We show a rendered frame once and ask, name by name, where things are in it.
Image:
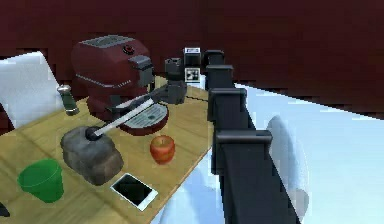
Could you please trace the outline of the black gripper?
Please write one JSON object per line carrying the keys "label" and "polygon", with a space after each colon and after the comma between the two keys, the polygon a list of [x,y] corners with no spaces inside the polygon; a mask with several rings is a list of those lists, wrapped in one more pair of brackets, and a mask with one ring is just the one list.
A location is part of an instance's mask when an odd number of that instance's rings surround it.
{"label": "black gripper", "polygon": [[169,58],[165,60],[165,72],[167,86],[153,89],[147,94],[140,95],[136,98],[124,101],[119,95],[111,95],[111,105],[106,108],[111,113],[123,113],[113,121],[101,127],[89,127],[85,131],[85,137],[89,141],[97,141],[103,134],[117,126],[124,124],[139,113],[143,112],[153,104],[159,103],[163,98],[167,97],[167,102],[170,104],[182,104],[187,92],[185,83],[184,67],[180,58]]}

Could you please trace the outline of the grey brown bread loaf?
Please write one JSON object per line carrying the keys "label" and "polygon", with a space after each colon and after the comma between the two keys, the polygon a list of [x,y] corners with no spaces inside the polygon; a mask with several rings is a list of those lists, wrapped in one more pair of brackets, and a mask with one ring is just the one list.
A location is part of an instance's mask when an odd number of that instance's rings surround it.
{"label": "grey brown bread loaf", "polygon": [[117,175],[124,161],[114,142],[105,134],[96,136],[97,126],[79,126],[63,135],[63,160],[87,182],[101,186]]}

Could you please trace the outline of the dark red coffee machine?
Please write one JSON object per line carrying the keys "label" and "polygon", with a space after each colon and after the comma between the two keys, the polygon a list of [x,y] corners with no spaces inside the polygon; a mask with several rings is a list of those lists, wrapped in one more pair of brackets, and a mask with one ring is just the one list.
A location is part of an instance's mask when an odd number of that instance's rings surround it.
{"label": "dark red coffee machine", "polygon": [[111,121],[110,107],[147,93],[154,85],[149,50],[134,38],[106,35],[78,42],[71,62],[76,81],[88,92],[89,112],[102,121]]}

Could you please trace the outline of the green plastic cup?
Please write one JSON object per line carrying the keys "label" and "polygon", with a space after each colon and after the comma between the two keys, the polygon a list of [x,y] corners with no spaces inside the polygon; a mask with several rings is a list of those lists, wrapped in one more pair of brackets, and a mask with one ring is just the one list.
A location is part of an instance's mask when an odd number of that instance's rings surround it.
{"label": "green plastic cup", "polygon": [[62,168],[54,159],[42,159],[25,167],[17,183],[27,193],[45,203],[58,201],[63,193]]}

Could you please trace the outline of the black phone with white rim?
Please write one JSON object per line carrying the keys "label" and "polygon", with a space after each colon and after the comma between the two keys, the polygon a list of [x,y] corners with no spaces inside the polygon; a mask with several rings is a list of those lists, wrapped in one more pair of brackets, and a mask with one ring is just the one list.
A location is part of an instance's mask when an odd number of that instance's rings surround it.
{"label": "black phone with white rim", "polygon": [[158,195],[154,188],[129,173],[116,180],[110,189],[139,211],[144,211]]}

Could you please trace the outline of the red apple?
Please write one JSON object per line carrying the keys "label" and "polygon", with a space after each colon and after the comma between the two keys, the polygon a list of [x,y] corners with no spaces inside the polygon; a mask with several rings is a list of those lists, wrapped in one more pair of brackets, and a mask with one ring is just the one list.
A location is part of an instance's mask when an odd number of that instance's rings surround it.
{"label": "red apple", "polygon": [[175,142],[167,135],[156,136],[150,143],[150,153],[156,163],[166,164],[174,157]]}

